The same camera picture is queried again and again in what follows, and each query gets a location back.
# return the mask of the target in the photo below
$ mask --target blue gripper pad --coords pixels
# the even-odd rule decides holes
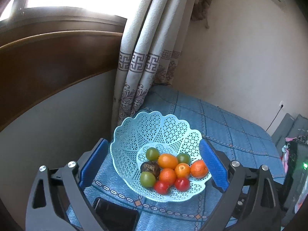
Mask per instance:
[[[108,147],[108,141],[103,139],[80,171],[79,187],[82,190],[91,186],[98,170],[108,154]]]
[[[204,139],[200,141],[199,152],[202,160],[210,171],[215,184],[226,191],[229,186],[228,173],[213,149]]]

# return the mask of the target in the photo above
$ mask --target scalloped basket rim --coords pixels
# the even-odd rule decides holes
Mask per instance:
[[[166,118],[166,117],[168,117],[168,116],[175,117],[178,121],[186,123],[187,126],[188,126],[188,128],[189,128],[190,130],[199,131],[199,130],[197,130],[197,129],[191,129],[191,128],[190,128],[190,124],[189,124],[188,121],[183,120],[183,119],[178,119],[178,118],[177,118],[175,115],[173,115],[173,114],[167,114],[167,115],[163,116],[159,111],[152,111],[152,112],[150,112],[150,113],[147,113],[147,112],[142,111],[142,112],[139,112],[138,114],[136,114],[134,118],[133,118],[133,117],[126,117],[126,118],[124,119],[124,121],[122,122],[122,124],[119,125],[119,126],[117,126],[117,127],[115,128],[114,132],[113,132],[113,140],[112,140],[112,142],[111,142],[111,144],[110,144],[110,154],[111,154],[111,158],[112,158],[113,167],[114,167],[114,169],[116,170],[117,174],[122,178],[122,180],[124,180],[124,182],[126,183],[126,185],[127,185],[132,191],[134,191],[135,193],[137,193],[137,194],[139,194],[139,195],[141,195],[141,196],[143,196],[143,197],[146,197],[146,198],[149,199],[149,200],[153,200],[153,201],[155,201],[155,202],[183,202],[183,201],[187,201],[187,200],[191,199],[193,196],[195,196],[196,194],[191,194],[191,195],[190,195],[189,197],[187,197],[185,200],[183,200],[183,199],[181,199],[181,200],[176,200],[176,199],[158,200],[158,199],[154,199],[154,198],[150,197],[149,195],[146,195],[146,194],[143,194],[143,193],[141,193],[141,192],[138,192],[138,191],[135,190],[135,189],[127,182],[127,180],[120,174],[120,172],[118,171],[118,169],[117,169],[117,167],[116,167],[116,165],[115,165],[115,159],[114,159],[113,154],[112,154],[112,145],[113,145],[114,142],[115,142],[115,135],[116,135],[115,133],[116,133],[116,131],[117,131],[118,129],[120,129],[120,128],[124,125],[124,123],[125,123],[126,121],[128,121],[128,120],[136,119],[137,116],[139,116],[139,115],[151,115],[151,114],[159,114],[159,115],[160,115],[161,117],[163,117],[163,118]],[[211,175],[210,172],[208,172],[208,175],[209,175],[209,178],[208,178],[207,180],[209,180],[209,179],[212,177],[212,175]],[[195,184],[200,184],[200,185],[202,186],[202,190],[201,190],[200,192],[202,192],[202,191],[205,189],[205,182],[206,182],[206,181],[200,181],[200,182],[195,181],[195,182],[194,182]]]

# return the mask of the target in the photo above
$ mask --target phone screen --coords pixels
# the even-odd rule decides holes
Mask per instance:
[[[134,231],[139,219],[137,210],[122,207],[100,197],[93,204],[95,212],[110,231]]]

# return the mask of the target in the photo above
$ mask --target tangerine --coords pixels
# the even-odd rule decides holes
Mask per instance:
[[[170,186],[174,184],[176,179],[177,175],[171,168],[164,168],[159,174],[159,180],[169,183]]]
[[[171,169],[175,169],[175,167],[179,164],[177,158],[172,154],[161,154],[158,157],[157,163],[161,168]]]
[[[190,166],[186,163],[179,163],[175,167],[175,173],[178,178],[185,177],[188,178],[190,176]]]
[[[193,177],[201,179],[208,173],[208,168],[203,160],[197,160],[190,166],[190,173]]]

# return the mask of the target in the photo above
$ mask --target wall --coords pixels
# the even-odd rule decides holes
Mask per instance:
[[[308,116],[308,24],[294,0],[213,0],[190,22],[173,85],[266,129],[285,113]]]
[[[22,228],[39,166],[62,167],[110,137],[115,75],[114,69],[69,87],[0,132],[0,198]]]

